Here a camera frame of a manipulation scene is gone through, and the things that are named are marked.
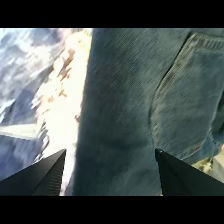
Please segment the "black triangular object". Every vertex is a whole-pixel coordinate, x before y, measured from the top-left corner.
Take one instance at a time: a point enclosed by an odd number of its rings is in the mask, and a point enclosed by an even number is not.
[[[224,196],[224,184],[156,149],[163,196]]]
[[[0,195],[59,195],[66,150],[61,150],[0,182]]]

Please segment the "blue jeans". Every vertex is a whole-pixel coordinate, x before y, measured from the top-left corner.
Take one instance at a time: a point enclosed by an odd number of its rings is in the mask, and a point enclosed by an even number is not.
[[[74,195],[159,195],[155,148],[217,155],[223,91],[223,28],[95,29]]]

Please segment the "jeans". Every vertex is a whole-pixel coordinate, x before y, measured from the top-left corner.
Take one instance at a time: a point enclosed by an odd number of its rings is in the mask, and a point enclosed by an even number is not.
[[[223,28],[95,29],[73,194],[159,195],[155,148],[219,153],[223,91]]]

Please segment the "dark blue denim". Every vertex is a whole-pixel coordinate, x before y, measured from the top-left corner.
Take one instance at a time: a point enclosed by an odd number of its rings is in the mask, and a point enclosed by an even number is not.
[[[159,195],[155,148],[218,154],[223,91],[223,28],[95,29],[74,195]]]

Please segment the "denim pocket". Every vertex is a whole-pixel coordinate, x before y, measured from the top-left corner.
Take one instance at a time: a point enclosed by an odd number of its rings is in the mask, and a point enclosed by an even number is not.
[[[216,117],[223,90],[224,37],[191,35],[153,99],[154,147],[178,157],[200,150]]]

